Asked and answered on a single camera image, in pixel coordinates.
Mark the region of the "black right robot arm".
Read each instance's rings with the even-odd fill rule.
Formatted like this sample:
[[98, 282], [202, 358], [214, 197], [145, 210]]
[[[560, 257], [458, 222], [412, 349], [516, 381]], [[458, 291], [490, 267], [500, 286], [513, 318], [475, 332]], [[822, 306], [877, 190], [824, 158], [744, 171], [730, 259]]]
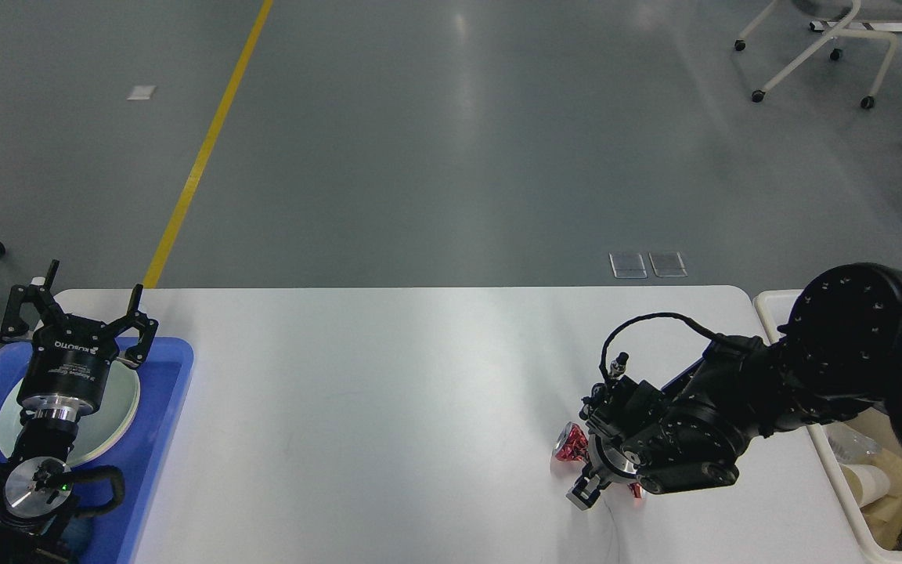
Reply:
[[709, 340], [704, 353], [656, 388], [627, 374], [629, 354], [599, 357], [601, 381], [579, 412], [588, 447], [567, 497], [592, 508], [613, 484], [654, 495], [733, 486], [755, 438], [852, 420], [877, 408], [902, 447], [902, 271], [869, 262], [824, 271], [792, 304], [781, 338], [720, 334], [677, 312]]

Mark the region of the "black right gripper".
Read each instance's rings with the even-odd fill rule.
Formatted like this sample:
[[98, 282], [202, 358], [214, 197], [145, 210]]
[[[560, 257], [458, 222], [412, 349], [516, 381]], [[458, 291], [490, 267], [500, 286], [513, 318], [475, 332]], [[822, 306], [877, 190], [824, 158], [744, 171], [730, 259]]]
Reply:
[[580, 511], [590, 510], [601, 493], [612, 484], [631, 485], [640, 482], [636, 465], [597, 433], [588, 435], [587, 461], [581, 468], [566, 500]]

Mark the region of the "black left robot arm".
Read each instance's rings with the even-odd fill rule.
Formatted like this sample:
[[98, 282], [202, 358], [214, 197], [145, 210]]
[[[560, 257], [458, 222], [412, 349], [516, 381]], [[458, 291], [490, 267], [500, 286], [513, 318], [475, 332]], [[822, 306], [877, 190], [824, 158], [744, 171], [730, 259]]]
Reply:
[[143, 364], [160, 325], [141, 310], [141, 284], [110, 322], [66, 312], [52, 293], [59, 267], [53, 260], [42, 282], [14, 285], [0, 325], [1, 343], [32, 348], [17, 399], [21, 430], [0, 458], [0, 563], [69, 563], [66, 530], [123, 504], [120, 468], [75, 470], [68, 457], [82, 418], [103, 406], [110, 369]]

